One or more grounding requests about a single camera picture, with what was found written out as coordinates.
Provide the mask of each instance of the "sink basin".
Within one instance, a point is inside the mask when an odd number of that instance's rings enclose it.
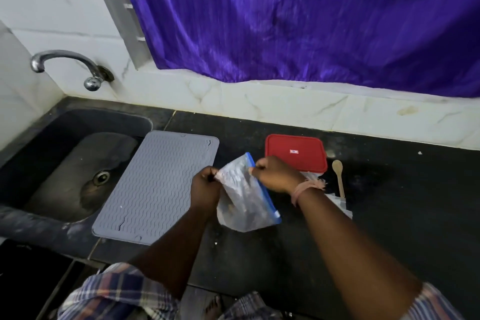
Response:
[[[0,169],[0,204],[65,223],[101,208],[149,119],[100,109],[60,115]]]

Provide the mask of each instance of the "curtain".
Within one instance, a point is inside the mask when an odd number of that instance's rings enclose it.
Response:
[[[159,69],[480,96],[480,0],[131,0]]]

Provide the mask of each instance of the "gray silicone mat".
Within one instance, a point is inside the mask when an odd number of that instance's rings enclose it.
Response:
[[[213,164],[218,148],[214,136],[148,133],[93,223],[93,234],[155,242],[188,210],[192,178]]]

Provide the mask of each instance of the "bare foot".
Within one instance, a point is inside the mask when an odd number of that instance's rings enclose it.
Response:
[[[220,295],[216,295],[203,311],[203,320],[217,320],[222,313],[222,298]]]

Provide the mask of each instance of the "red container lid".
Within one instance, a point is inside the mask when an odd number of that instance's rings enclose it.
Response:
[[[318,138],[270,134],[265,140],[265,156],[277,156],[298,171],[323,174],[327,171],[327,154]]]

